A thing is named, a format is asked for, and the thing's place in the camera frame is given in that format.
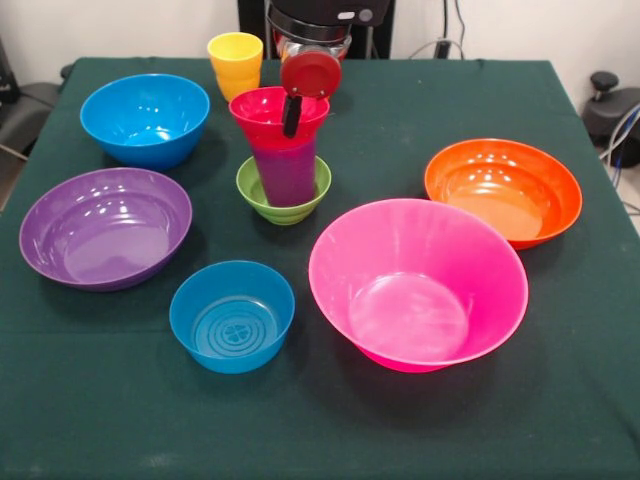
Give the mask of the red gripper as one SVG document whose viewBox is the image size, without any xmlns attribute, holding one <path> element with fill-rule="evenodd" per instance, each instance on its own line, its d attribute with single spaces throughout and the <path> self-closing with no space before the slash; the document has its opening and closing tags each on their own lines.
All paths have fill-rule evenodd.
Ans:
<svg viewBox="0 0 640 480">
<path fill-rule="evenodd" d="M 282 112 L 282 132 L 286 138 L 292 139 L 297 134 L 302 97 L 330 97 L 338 89 L 341 77 L 339 60 L 325 52 L 304 51 L 282 62 L 280 80 L 288 94 Z"/>
</svg>

